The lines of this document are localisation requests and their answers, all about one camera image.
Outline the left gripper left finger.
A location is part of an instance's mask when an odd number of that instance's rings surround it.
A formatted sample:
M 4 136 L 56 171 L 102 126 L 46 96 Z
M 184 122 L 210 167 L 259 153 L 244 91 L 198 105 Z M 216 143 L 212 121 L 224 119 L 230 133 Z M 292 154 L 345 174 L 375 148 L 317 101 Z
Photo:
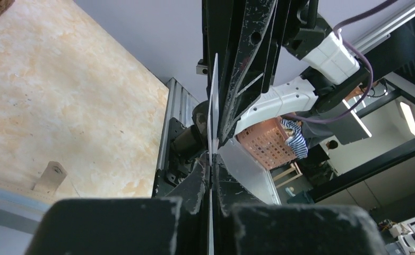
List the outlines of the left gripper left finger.
M 64 199 L 40 222 L 27 254 L 208 254 L 209 157 L 169 194 Z

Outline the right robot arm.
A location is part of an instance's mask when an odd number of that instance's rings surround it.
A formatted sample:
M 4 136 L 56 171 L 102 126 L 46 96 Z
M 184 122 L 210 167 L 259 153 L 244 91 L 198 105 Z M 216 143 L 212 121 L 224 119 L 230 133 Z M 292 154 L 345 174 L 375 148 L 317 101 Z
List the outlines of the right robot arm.
M 244 129 L 293 112 L 327 112 L 374 69 L 340 30 L 393 5 L 330 25 L 318 1 L 203 1 L 207 121 L 200 136 L 222 146 Z

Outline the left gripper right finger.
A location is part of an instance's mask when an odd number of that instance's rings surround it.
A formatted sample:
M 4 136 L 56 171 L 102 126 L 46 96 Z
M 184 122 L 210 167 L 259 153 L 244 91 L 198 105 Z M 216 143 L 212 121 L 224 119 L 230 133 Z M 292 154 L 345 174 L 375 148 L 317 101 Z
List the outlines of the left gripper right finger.
M 268 205 L 212 166 L 215 254 L 386 254 L 376 223 L 357 206 Z

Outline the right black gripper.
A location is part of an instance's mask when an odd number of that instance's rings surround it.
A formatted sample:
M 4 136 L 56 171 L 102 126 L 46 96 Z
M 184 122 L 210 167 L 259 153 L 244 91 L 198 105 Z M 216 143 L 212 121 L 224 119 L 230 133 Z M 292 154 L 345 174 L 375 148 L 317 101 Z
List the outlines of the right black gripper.
M 257 78 L 245 92 L 267 92 L 282 48 L 302 59 L 332 31 L 317 10 L 318 1 L 202 1 L 202 73 L 208 82 L 219 56 L 220 143 L 237 120 L 239 90 Z

